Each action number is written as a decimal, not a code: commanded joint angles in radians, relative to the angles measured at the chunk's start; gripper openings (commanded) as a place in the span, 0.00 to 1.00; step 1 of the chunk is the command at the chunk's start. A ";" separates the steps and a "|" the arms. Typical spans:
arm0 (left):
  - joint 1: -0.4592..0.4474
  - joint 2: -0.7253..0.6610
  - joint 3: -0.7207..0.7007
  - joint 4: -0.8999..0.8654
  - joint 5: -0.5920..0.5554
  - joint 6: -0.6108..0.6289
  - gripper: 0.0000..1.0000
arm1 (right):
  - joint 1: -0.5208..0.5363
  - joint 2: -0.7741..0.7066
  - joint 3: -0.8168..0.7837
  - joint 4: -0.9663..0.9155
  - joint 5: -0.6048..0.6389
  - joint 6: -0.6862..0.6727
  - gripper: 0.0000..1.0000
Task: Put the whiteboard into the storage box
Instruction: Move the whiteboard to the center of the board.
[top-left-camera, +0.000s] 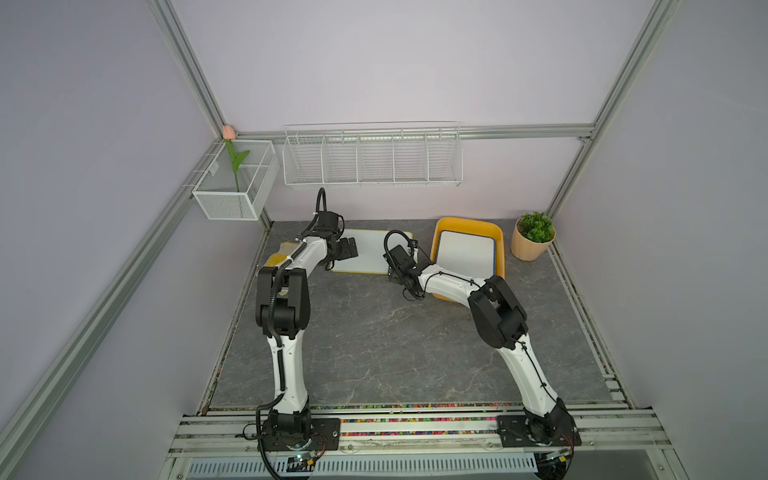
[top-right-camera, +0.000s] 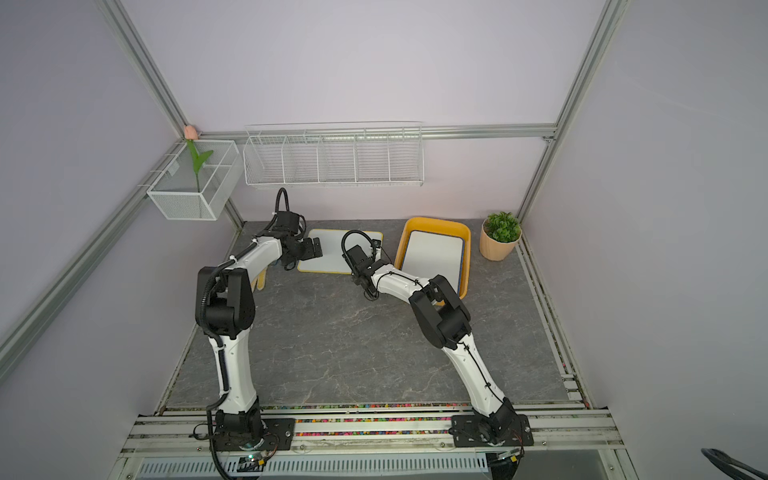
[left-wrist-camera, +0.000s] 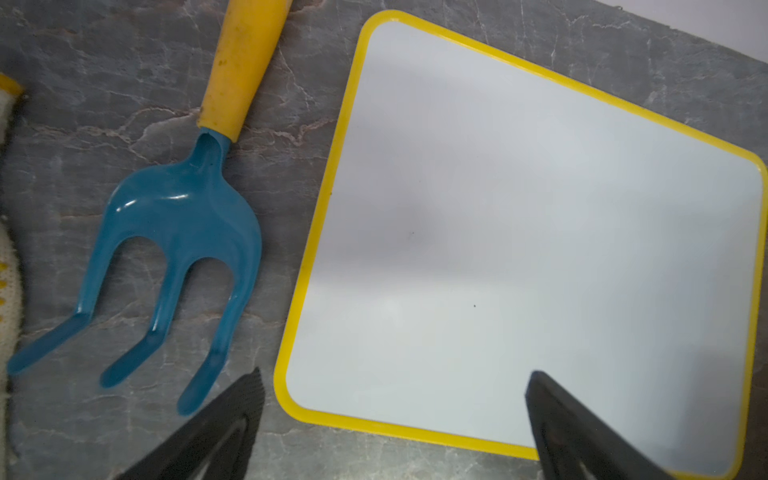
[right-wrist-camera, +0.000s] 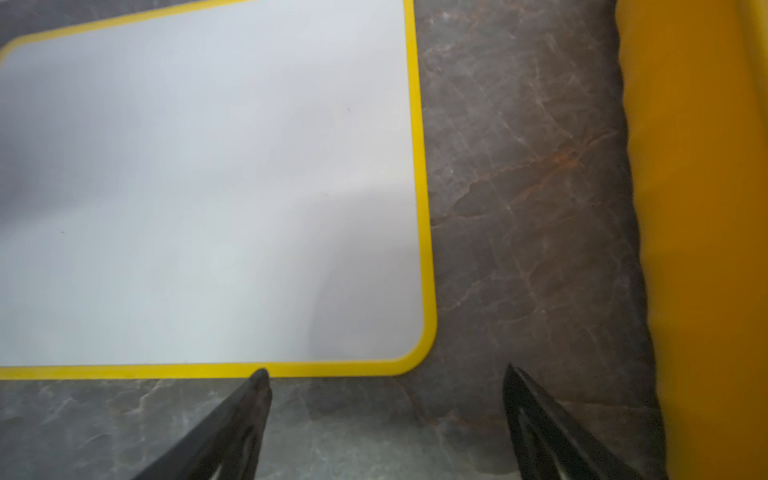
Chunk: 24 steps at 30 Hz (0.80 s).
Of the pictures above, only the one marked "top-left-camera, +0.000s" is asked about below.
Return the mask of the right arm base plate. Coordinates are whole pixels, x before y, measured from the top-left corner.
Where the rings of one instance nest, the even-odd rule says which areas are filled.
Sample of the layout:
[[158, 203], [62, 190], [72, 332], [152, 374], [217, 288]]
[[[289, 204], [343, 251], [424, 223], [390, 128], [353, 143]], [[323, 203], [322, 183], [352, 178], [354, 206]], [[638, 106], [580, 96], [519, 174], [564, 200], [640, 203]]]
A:
[[503, 447], [577, 447], [582, 445], [571, 417], [515, 414], [497, 417]]

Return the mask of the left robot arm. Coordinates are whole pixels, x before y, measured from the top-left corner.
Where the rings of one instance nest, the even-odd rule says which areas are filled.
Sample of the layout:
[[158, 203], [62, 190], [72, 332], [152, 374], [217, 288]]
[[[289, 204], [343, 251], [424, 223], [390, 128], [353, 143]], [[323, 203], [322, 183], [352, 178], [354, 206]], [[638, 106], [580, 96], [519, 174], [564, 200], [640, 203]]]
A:
[[267, 428], [307, 437], [311, 431], [309, 396], [303, 373], [303, 337], [311, 316], [309, 277], [317, 267], [357, 256], [343, 237], [341, 215], [318, 210], [280, 263], [257, 274], [255, 320], [265, 335], [273, 362], [275, 399], [267, 407]]

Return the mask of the yellow-framed whiteboard back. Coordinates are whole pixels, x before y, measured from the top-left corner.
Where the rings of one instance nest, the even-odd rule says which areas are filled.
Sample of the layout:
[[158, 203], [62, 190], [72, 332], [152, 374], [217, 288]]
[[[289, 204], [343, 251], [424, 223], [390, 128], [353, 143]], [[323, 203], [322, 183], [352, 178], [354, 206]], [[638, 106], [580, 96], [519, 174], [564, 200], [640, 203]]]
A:
[[347, 230], [343, 237], [355, 240], [358, 256], [336, 261], [332, 271], [335, 273], [386, 275], [389, 266], [384, 258], [384, 238], [387, 233], [387, 230]]

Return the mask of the blue-framed whiteboard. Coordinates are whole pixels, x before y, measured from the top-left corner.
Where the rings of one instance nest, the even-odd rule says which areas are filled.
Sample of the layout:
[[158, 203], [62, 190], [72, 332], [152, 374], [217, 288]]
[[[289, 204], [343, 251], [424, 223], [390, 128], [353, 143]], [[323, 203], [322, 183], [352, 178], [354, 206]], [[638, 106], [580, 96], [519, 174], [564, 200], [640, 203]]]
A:
[[487, 279], [497, 273], [496, 241], [491, 237], [444, 230], [435, 262], [460, 276]]

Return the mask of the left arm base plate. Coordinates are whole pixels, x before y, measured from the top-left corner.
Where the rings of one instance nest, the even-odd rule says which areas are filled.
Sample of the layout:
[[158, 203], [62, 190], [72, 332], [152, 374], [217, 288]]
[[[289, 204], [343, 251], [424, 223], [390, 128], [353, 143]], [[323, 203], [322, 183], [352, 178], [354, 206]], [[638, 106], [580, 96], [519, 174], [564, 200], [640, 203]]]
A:
[[335, 451], [339, 448], [341, 419], [279, 414], [262, 423], [260, 440], [267, 452]]

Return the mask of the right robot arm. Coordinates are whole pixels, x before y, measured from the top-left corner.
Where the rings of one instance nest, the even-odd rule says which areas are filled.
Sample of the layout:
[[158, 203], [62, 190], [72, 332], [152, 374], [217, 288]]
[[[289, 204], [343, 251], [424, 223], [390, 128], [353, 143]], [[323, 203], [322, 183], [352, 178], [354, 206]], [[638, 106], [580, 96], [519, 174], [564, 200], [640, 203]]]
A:
[[564, 401], [542, 372], [533, 351], [527, 313], [499, 275], [486, 279], [447, 270], [419, 256], [415, 239], [390, 230], [383, 240], [388, 275], [414, 300], [437, 294], [467, 307], [480, 338], [502, 357], [521, 394], [531, 440], [549, 445], [577, 442], [577, 426]]

